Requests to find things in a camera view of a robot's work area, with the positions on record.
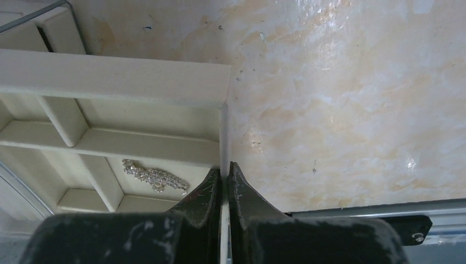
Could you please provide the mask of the small silver earring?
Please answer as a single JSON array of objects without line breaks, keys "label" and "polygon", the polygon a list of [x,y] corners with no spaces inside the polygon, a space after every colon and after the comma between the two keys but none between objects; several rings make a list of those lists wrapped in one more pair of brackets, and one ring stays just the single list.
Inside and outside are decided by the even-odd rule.
[{"label": "small silver earring", "polygon": [[181,190],[186,195],[191,188],[189,182],[181,179],[173,173],[158,168],[143,168],[134,164],[133,160],[122,159],[123,170],[127,175],[151,186],[157,193],[163,193],[166,186],[175,190]]}]

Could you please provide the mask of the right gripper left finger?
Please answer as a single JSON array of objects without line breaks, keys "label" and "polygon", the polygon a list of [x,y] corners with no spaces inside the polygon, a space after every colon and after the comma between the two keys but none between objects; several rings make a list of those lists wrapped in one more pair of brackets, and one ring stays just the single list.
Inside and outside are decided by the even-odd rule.
[{"label": "right gripper left finger", "polygon": [[218,263],[220,170],[165,212],[67,213],[33,233],[21,263]]}]

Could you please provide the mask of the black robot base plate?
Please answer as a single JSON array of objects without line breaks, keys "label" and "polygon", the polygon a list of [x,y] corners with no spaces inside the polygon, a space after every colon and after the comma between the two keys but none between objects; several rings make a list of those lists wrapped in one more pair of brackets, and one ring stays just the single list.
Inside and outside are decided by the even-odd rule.
[{"label": "black robot base plate", "polygon": [[421,245],[426,239],[432,221],[428,216],[398,216],[398,217],[383,217],[398,234],[403,246]]}]

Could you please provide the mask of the beige compartment tray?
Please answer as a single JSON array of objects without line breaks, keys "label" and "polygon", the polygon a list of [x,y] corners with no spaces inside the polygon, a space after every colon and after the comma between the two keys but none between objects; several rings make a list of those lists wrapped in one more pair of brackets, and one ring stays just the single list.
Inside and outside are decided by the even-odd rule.
[{"label": "beige compartment tray", "polygon": [[[220,114],[230,73],[221,64],[2,49],[1,93],[36,99],[47,120],[3,110],[1,146],[61,154],[91,185],[66,184],[60,194],[40,173],[32,188],[48,203],[58,200],[49,217],[165,212],[211,169],[220,179],[225,171]],[[127,175],[122,159],[173,173],[191,188],[157,193]],[[218,263],[228,255],[223,207],[221,179]]]}]

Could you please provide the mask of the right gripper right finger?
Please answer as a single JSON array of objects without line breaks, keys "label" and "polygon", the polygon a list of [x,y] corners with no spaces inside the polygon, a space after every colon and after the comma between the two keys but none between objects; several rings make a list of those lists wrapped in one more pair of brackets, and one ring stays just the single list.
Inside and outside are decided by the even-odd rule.
[{"label": "right gripper right finger", "polygon": [[233,263],[408,263],[401,240],[373,218],[293,218],[270,204],[230,163]]}]

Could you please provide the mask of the beige slotted ring tray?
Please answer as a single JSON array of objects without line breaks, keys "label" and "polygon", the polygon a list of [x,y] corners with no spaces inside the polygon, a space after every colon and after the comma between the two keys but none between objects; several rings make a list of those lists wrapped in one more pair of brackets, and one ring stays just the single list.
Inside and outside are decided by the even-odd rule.
[{"label": "beige slotted ring tray", "polygon": [[1,49],[86,54],[67,4],[1,1]]}]

